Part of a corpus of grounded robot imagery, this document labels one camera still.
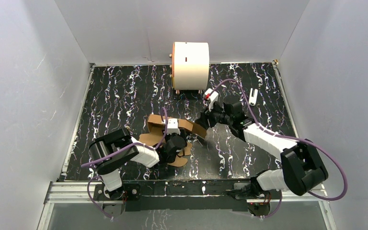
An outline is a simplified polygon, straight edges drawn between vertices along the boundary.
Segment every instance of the cylindrical drum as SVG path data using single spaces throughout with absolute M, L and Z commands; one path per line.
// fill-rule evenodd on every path
M 205 90 L 209 75 L 208 43 L 174 42 L 172 86 L 175 90 Z

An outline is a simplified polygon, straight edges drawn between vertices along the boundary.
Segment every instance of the cardboard piece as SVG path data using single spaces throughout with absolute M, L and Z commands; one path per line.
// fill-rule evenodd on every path
M 175 167 L 183 167 L 187 164 L 188 159 L 185 157 L 175 157 L 175 161 L 173 163 L 167 163 L 168 165 L 175 166 Z
M 165 125 L 161 122 L 160 115 L 151 114 L 147 120 L 147 126 L 149 129 L 149 133 L 141 134 L 139 136 L 139 141 L 146 145 L 154 146 L 163 137 L 162 130 Z M 197 134 L 202 138 L 205 138 L 205 136 L 207 135 L 206 129 L 202 128 L 200 125 L 194 122 L 184 119 L 178 119 L 178 127 L 185 129 L 187 132 Z M 187 146 L 180 153 L 178 153 L 178 156 L 175 157 L 175 161 L 173 163 L 168 163 L 168 165 L 182 167 L 187 164 L 188 159 L 183 156 L 190 156 L 192 147 L 193 145 L 190 142 L 187 142 Z
M 147 126 L 149 129 L 149 132 L 152 132 L 153 128 L 156 127 L 156 128 L 160 128 L 160 133 L 162 134 L 161 130 L 164 128 L 164 124 L 161 122 L 161 116 L 150 114 L 149 118 L 147 119 Z M 205 137 L 207 136 L 207 130 L 202 128 L 202 126 L 200 126 L 199 124 L 196 124 L 192 121 L 178 119 L 178 127 L 183 128 L 190 133 L 197 134 L 203 139 L 205 139 Z
M 187 142 L 187 146 L 181 152 L 179 152 L 177 155 L 179 157 L 190 156 L 192 147 L 193 147 L 193 144 L 191 144 L 190 142 Z

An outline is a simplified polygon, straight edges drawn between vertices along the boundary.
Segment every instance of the white cylinder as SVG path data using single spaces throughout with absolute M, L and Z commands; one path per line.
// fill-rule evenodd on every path
M 135 138 L 132 137 L 132 142 L 139 142 Z M 142 145 L 136 145 L 136 148 L 139 151 L 139 154 L 130 159 L 131 161 L 135 161 L 137 163 L 141 163 L 144 166 L 151 168 L 155 164 L 157 164 L 159 160 L 159 155 L 157 154 L 156 150 L 150 150 L 148 148 L 145 148 Z
M 175 90 L 205 90 L 209 75 L 208 43 L 174 42 L 172 86 Z
M 122 179 L 119 174 L 119 169 L 115 169 L 108 174 L 101 175 L 101 177 L 108 191 L 113 191 L 122 187 Z
M 257 182 L 264 191 L 272 189 L 288 190 L 282 169 L 267 170 L 257 177 Z

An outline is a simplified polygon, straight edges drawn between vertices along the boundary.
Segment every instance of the gray wall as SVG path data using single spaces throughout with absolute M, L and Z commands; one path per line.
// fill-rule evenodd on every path
M 0 0 L 0 229 L 35 229 L 89 63 L 53 0 Z
M 311 0 L 280 72 L 300 136 L 323 145 L 347 173 L 347 196 L 331 202 L 338 228 L 368 229 L 368 1 Z M 342 180 L 329 168 L 325 185 L 335 196 Z
M 56 0 L 88 61 L 171 63 L 173 42 L 208 42 L 210 62 L 280 58 L 309 0 Z

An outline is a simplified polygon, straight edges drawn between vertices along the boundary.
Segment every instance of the glass panel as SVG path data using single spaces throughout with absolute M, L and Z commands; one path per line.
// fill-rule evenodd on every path
M 318 202 L 283 202 L 278 212 L 264 220 L 231 210 L 151 210 L 121 213 L 121 205 L 107 206 L 113 222 L 93 204 L 55 204 L 50 230 L 149 229 L 149 230 L 325 230 Z

